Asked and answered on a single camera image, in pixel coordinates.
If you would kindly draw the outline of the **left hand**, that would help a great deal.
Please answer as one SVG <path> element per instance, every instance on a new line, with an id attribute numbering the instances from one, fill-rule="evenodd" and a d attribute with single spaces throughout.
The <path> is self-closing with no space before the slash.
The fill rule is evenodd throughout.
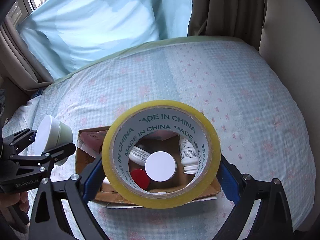
<path id="1" fill-rule="evenodd" d="M 30 208 L 27 191 L 15 194 L 1 193 L 0 203 L 1 208 L 9 207 L 18 203 L 20 210 L 25 213 L 27 213 Z"/>

